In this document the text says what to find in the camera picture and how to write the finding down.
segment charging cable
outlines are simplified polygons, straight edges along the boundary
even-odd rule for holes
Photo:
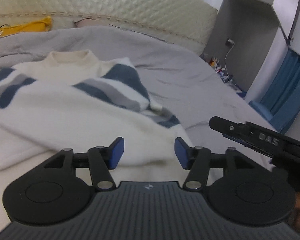
[[[232,41],[232,42],[233,42],[233,43],[231,43],[231,44],[232,44],[232,47],[231,47],[231,49],[229,49],[229,51],[228,51],[228,53],[227,53],[227,55],[226,55],[226,57],[225,57],[225,69],[226,69],[226,72],[227,72],[227,76],[229,76],[229,73],[228,73],[228,70],[227,70],[226,60],[227,60],[227,57],[228,57],[229,53],[230,53],[231,50],[234,48],[234,41]]]

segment gray bedsheet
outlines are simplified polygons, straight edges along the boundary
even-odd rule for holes
[[[267,157],[209,129],[208,121],[215,115],[271,126],[224,85],[208,64],[182,47],[106,26],[20,33],[0,38],[0,68],[42,60],[53,50],[84,49],[90,49],[101,60],[129,57],[142,83],[159,103],[176,114],[195,145],[215,153],[234,146],[259,164],[271,167]]]

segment logo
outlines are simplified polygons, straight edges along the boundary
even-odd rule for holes
[[[271,143],[274,146],[279,145],[279,140],[277,138],[272,138],[271,136],[265,135],[264,133],[259,134],[259,139],[262,141],[266,141],[267,143]]]
[[[154,186],[152,186],[151,184],[148,184],[148,185],[144,186],[144,188],[146,188],[147,190],[151,190],[152,188],[154,188]]]

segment wall outlet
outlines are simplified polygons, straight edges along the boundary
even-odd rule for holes
[[[227,46],[233,46],[234,45],[234,41],[231,40],[230,38],[228,38],[227,41],[226,41],[226,45]]]

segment blue curtain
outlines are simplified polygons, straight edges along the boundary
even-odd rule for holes
[[[300,56],[289,49],[261,104],[275,115],[298,85],[300,85]]]

